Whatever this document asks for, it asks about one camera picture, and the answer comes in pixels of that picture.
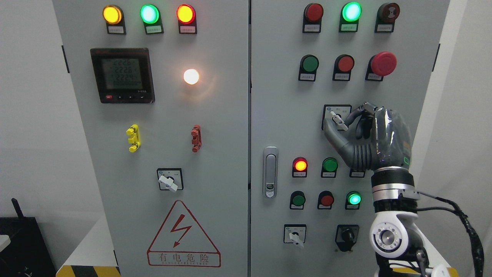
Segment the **gray robotic right hand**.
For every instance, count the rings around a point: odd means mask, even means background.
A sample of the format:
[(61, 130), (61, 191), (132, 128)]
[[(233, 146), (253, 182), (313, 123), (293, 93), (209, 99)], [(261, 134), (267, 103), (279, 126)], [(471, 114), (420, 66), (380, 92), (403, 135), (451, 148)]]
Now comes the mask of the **gray robotic right hand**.
[(370, 139), (365, 144), (350, 142), (331, 119), (323, 122), (324, 135), (345, 164), (355, 170), (378, 170), (386, 167), (409, 169), (411, 131), (399, 112), (364, 102), (346, 118), (350, 126), (356, 118), (355, 138)]

